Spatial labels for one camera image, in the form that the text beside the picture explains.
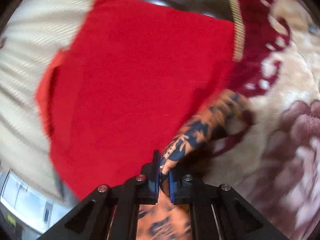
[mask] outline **red cloth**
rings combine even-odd
[[[39,116],[42,124],[44,133],[47,136],[51,134],[51,118],[49,113],[49,103],[50,103],[50,93],[51,93],[51,83],[54,76],[54,70],[63,63],[64,52],[59,50],[53,57],[53,60],[46,68],[42,79],[38,85],[35,101],[38,105]]]
[[[232,70],[234,25],[138,0],[96,0],[52,83],[51,159],[79,198],[163,150]]]

